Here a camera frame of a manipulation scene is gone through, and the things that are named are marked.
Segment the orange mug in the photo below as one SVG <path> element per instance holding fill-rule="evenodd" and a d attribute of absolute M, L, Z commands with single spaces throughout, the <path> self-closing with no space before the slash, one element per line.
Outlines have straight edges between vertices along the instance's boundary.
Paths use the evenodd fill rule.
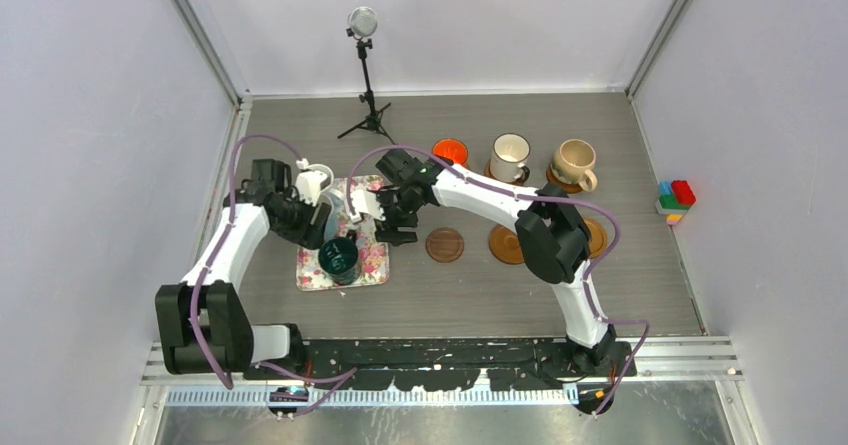
<path fill-rule="evenodd" d="M 449 159 L 455 164 L 467 166 L 469 151 L 467 146 L 455 138 L 443 138 L 432 147 L 432 153 L 444 159 Z"/>

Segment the dark green mug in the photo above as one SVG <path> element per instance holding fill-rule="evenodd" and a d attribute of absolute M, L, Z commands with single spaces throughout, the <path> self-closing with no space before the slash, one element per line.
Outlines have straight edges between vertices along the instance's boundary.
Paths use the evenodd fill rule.
<path fill-rule="evenodd" d="M 336 285 L 352 285 L 362 274 L 357 238 L 357 231 L 351 229 L 326 241 L 318 251 L 320 268 Z"/>

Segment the dark walnut small coaster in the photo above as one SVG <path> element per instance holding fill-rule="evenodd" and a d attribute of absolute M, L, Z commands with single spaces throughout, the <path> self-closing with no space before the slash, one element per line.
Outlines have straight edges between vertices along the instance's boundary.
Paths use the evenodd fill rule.
<path fill-rule="evenodd" d="M 440 263 L 457 260 L 464 252 L 464 239 L 453 228 L 441 227 L 433 230 L 425 240 L 425 249 L 431 259 Z"/>

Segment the light brown wooden coaster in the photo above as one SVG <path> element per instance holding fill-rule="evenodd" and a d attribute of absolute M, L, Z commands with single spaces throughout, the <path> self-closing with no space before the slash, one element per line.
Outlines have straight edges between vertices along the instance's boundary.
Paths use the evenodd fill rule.
<path fill-rule="evenodd" d="M 490 178 L 490 179 L 493 179 L 493 180 L 496 180 L 496 181 L 502 181 L 501 179 L 497 178 L 493 174 L 493 172 L 491 171 L 491 162 L 490 161 L 488 161 L 486 163 L 486 166 L 485 166 L 485 169 L 484 169 L 484 175 L 486 177 Z M 529 175 L 530 175 L 529 168 L 526 167 L 526 166 L 523 166 L 523 167 L 520 168 L 519 176 L 516 179 L 514 179 L 512 181 L 507 181 L 507 182 L 505 180 L 503 180 L 502 182 L 503 183 L 506 182 L 509 185 L 523 186 L 526 183 L 526 181 L 528 180 Z"/>

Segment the floral serving tray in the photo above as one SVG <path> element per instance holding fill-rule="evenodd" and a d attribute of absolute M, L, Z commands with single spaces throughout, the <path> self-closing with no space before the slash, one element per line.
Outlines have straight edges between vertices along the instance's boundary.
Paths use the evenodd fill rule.
<path fill-rule="evenodd" d="M 347 197 L 346 178 L 336 178 L 329 189 L 336 189 L 344 196 L 345 209 Z M 366 217 L 359 223 L 353 223 L 347 214 L 344 216 L 344 229 L 339 233 L 343 236 L 348 230 L 355 229 L 358 234 L 357 244 L 360 251 L 362 274 L 351 287 L 374 286 L 385 283 L 389 278 L 389 248 L 386 243 L 376 239 L 376 223 L 373 218 Z M 316 292 L 340 288 L 320 268 L 318 251 L 298 248 L 296 260 L 296 285 L 300 291 Z"/>

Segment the cream brown-rim mug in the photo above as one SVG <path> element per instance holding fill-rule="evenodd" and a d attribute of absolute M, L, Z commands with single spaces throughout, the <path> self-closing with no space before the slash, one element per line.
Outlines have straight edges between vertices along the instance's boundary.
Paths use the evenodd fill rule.
<path fill-rule="evenodd" d="M 492 146 L 489 161 L 491 171 L 502 181 L 512 181 L 519 176 L 520 168 L 527 166 L 531 147 L 521 135 L 505 133 L 498 136 Z"/>

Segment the matte brown wooden coaster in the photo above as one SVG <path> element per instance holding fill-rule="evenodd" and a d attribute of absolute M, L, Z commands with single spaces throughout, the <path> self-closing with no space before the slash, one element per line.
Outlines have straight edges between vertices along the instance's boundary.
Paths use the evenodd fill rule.
<path fill-rule="evenodd" d="M 496 225 L 489 234 L 488 245 L 497 260 L 510 265 L 524 263 L 518 236 L 507 227 Z"/>

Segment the orange-brown wooden coaster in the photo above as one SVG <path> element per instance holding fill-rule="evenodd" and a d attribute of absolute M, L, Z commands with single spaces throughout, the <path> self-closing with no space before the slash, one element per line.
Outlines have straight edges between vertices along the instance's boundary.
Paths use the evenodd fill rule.
<path fill-rule="evenodd" d="M 561 181 L 560 179 L 558 179 L 556 177 L 556 175 L 553 173 L 553 169 L 551 167 L 547 168 L 546 177 L 547 177 L 549 182 L 558 185 L 565 192 L 567 192 L 569 194 L 576 194 L 576 193 L 583 192 L 583 189 L 578 184 L 569 184 L 569 183 L 565 183 L 565 182 Z"/>

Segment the beige mug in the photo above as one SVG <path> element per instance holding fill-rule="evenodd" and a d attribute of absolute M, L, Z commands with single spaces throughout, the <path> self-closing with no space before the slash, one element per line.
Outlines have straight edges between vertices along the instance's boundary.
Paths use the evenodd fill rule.
<path fill-rule="evenodd" d="M 592 192 L 598 185 L 594 172 L 596 158 L 596 151 L 588 142 L 569 139 L 554 152 L 550 168 L 553 176 L 562 183 L 576 185 L 583 191 Z"/>

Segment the small orange-brown coaster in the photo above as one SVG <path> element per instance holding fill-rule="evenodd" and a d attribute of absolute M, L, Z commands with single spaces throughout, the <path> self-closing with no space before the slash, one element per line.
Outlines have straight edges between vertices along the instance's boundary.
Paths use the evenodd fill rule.
<path fill-rule="evenodd" d="M 609 246 L 609 237 L 604 226 L 594 218 L 585 216 L 584 223 L 590 233 L 589 238 L 589 257 L 591 259 L 598 258 L 602 255 Z"/>

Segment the light blue white mug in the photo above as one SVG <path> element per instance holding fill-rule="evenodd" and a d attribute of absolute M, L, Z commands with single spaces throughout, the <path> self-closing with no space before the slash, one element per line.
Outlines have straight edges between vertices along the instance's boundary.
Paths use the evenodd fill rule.
<path fill-rule="evenodd" d="M 328 189 L 321 194 L 320 201 L 330 206 L 330 214 L 324 228 L 324 240 L 329 241 L 344 229 L 344 196 L 339 190 Z"/>

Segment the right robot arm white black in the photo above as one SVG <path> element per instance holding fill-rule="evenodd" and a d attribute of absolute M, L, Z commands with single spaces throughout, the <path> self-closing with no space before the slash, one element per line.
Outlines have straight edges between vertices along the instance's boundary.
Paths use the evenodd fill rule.
<path fill-rule="evenodd" d="M 388 183 L 363 209 L 376 222 L 378 241 L 416 242 L 417 213 L 425 205 L 464 210 L 506 228 L 516 234 L 527 269 L 554 291 L 574 368 L 591 376 L 610 363 L 616 333 L 595 295 L 592 234 L 578 211 L 582 201 L 553 183 L 512 186 L 445 159 L 421 161 L 401 146 L 380 151 L 376 167 Z"/>

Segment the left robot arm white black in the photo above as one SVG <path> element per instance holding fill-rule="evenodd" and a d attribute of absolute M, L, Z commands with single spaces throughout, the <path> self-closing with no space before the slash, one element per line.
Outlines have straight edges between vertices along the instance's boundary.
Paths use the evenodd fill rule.
<path fill-rule="evenodd" d="M 307 250 L 324 242 L 331 214 L 322 194 L 334 180 L 323 164 L 257 159 L 251 175 L 223 202 L 221 220 L 198 262 L 154 299 L 163 361 L 172 375 L 235 372 L 268 361 L 284 379 L 298 377 L 307 354 L 297 326 L 253 326 L 238 296 L 260 242 L 270 233 Z"/>

